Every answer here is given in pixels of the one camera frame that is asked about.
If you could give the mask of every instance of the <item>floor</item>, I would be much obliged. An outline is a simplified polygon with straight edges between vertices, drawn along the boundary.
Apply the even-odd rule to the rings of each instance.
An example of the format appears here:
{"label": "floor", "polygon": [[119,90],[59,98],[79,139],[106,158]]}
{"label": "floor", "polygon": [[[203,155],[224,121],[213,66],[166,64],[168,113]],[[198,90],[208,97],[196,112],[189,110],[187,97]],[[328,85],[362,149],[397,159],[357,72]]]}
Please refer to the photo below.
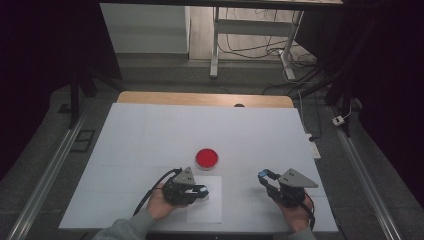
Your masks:
{"label": "floor", "polygon": [[[267,18],[273,17],[272,13],[273,11],[268,12]],[[238,18],[242,16],[238,10],[235,10],[235,14]],[[257,16],[261,18],[264,14],[258,13]],[[234,15],[232,9],[229,10],[228,15]],[[195,32],[192,32],[192,37],[196,37]],[[206,49],[207,43],[200,42],[205,44],[201,48]],[[250,45],[241,45],[247,44],[247,41],[240,40],[240,45],[237,45],[237,42],[238,40],[234,40],[232,47],[250,47]],[[222,46],[226,45],[226,39],[221,38],[221,43]],[[266,44],[264,37],[259,38],[255,44],[263,43]],[[209,62],[204,60],[208,59],[207,51],[204,52],[205,57],[201,57],[201,53],[198,54],[196,60],[182,59],[179,56],[118,54],[123,75],[120,83],[126,89],[133,91],[267,94],[296,97],[298,89],[296,87],[304,89],[322,79],[322,76],[317,76],[305,85],[291,84],[284,79],[282,67],[278,61],[271,59],[271,61],[241,62],[240,59],[224,59],[225,55],[222,54],[220,58],[226,61],[222,61],[219,65],[218,78],[211,80]],[[295,68],[297,76],[305,75],[308,71],[308,68]],[[58,230],[58,225],[90,158],[108,111],[119,95],[119,92],[103,82],[96,80],[95,83],[99,90],[95,98],[81,96],[82,103],[92,103],[81,130],[93,131],[94,139],[88,145],[73,143],[73,150],[71,149],[66,156],[64,165],[29,229],[27,239],[91,239],[96,233],[95,231],[84,233]],[[318,137],[315,143],[320,151],[321,159],[316,161],[316,165],[326,188],[333,215],[340,227],[339,233],[316,233],[317,239],[389,239],[382,231],[377,214],[371,207],[352,167],[352,161],[341,143],[338,130],[331,123],[331,118],[334,117],[331,111],[337,113],[338,108],[323,104],[325,94],[326,89],[323,89],[302,99],[301,102],[295,101],[299,114],[303,115],[306,131]],[[0,182],[0,239],[7,238],[44,169],[59,147],[60,140],[68,130],[69,114],[59,111],[63,104],[69,104],[68,87],[52,94],[51,106],[43,123],[15,166]],[[359,112],[360,108],[354,105],[350,123],[351,140],[358,154],[393,217],[402,236],[401,239],[423,239],[424,210],[384,154],[362,129],[357,119]],[[285,239],[286,235],[273,237]]]}

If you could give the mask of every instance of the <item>metal rail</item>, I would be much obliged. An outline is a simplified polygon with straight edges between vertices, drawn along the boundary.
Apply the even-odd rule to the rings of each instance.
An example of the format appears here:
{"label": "metal rail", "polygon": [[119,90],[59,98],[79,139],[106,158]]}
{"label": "metal rail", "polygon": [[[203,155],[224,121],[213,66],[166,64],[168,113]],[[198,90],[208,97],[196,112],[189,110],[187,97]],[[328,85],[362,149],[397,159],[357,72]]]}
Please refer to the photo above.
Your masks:
{"label": "metal rail", "polygon": [[32,223],[43,205],[44,200],[46,199],[47,194],[49,193],[56,176],[59,173],[63,162],[65,161],[68,152],[87,117],[87,113],[91,108],[92,102],[92,99],[86,99],[84,101],[80,118],[76,122],[74,128],[69,129],[66,132],[60,146],[50,160],[49,165],[41,176],[41,179],[28,199],[28,202],[19,215],[18,220],[15,222],[15,225],[7,239],[25,239],[27,236]]}
{"label": "metal rail", "polygon": [[[330,107],[327,107],[327,110],[331,116],[336,117]],[[402,237],[399,230],[397,229],[386,204],[378,193],[377,188],[375,187],[374,182],[372,181],[370,174],[361,159],[361,156],[356,151],[355,145],[350,138],[346,137],[341,128],[337,128],[337,133],[348,157],[351,160],[352,167],[365,191],[365,195],[368,197],[368,201],[376,213],[384,234],[387,239],[401,240]]]}

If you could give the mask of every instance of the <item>metal bar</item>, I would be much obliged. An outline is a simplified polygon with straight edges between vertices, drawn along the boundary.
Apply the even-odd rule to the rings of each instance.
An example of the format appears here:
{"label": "metal bar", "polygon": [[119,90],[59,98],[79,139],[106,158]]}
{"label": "metal bar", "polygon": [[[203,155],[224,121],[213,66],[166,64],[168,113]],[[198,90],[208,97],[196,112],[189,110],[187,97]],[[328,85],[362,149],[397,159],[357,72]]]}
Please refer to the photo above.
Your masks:
{"label": "metal bar", "polygon": [[284,47],[283,53],[282,54],[280,53],[280,58],[281,58],[281,61],[283,62],[284,71],[286,72],[288,80],[296,79],[296,77],[294,76],[293,69],[290,66],[290,61],[288,60],[288,56],[294,41],[294,37],[296,36],[296,33],[297,33],[297,29],[299,28],[299,23],[300,23],[300,19],[302,18],[302,14],[303,12],[295,12],[294,21],[291,24],[291,29],[290,29],[290,33],[288,34],[286,46]]}
{"label": "metal bar", "polygon": [[322,1],[263,1],[263,0],[101,0],[102,3],[127,3],[127,4],[149,4],[149,5],[174,5],[174,6],[203,6],[203,7],[230,7],[230,8],[259,8],[279,10],[321,11],[340,12],[349,9],[375,10],[383,6],[387,0],[373,3],[325,3]]}
{"label": "metal bar", "polygon": [[221,19],[219,21],[219,33],[221,34],[288,37],[291,28],[292,24],[289,22],[232,19]]}
{"label": "metal bar", "polygon": [[65,134],[59,148],[56,150],[55,154],[50,160],[49,165],[44,171],[41,179],[38,181],[37,186],[28,199],[28,202],[19,215],[18,220],[15,222],[15,225],[13,226],[12,231],[9,233],[7,239],[25,239],[32,226],[32,223],[38,214],[38,211],[43,205],[44,200],[46,199],[47,194],[49,193],[50,188],[56,179],[57,174],[60,171],[60,168],[63,165],[63,162],[66,159],[66,156],[68,155],[69,150],[71,149],[72,143],[74,142],[78,131],[81,129],[81,126],[86,119],[91,104],[91,99],[84,101],[80,118],[76,122],[74,128],[69,129]]}
{"label": "metal bar", "polygon": [[[330,107],[327,107],[327,111],[330,112],[331,116],[335,117]],[[380,194],[378,193],[360,155],[356,151],[355,145],[350,138],[345,136],[342,129],[337,128],[337,133],[347,155],[351,160],[353,169],[358,176],[359,182],[361,183],[362,188],[368,197],[368,201],[376,213],[377,219],[380,222],[384,234],[386,234],[387,239],[401,240],[402,237],[396,227],[396,224],[393,221],[393,218],[388,211],[386,204],[380,197]]]}
{"label": "metal bar", "polygon": [[218,31],[219,31],[219,7],[215,8],[215,19],[213,23],[213,45],[210,78],[218,77]]}

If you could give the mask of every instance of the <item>white paper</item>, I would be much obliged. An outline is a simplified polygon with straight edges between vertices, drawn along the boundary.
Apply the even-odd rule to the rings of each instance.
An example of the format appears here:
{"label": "white paper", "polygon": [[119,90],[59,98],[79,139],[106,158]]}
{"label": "white paper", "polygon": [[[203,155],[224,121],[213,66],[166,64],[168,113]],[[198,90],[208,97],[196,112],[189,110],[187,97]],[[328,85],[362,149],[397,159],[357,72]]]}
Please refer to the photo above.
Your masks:
{"label": "white paper", "polygon": [[187,222],[220,223],[222,217],[222,181],[220,176],[194,176],[197,185],[205,185],[209,195],[187,208]]}

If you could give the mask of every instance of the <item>wall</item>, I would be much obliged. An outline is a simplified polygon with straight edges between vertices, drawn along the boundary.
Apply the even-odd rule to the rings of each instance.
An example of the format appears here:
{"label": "wall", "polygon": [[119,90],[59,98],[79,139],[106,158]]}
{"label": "wall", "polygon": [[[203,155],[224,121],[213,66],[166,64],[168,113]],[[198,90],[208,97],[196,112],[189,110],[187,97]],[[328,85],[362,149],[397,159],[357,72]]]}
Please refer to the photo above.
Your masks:
{"label": "wall", "polygon": [[100,5],[116,53],[188,53],[189,7]]}

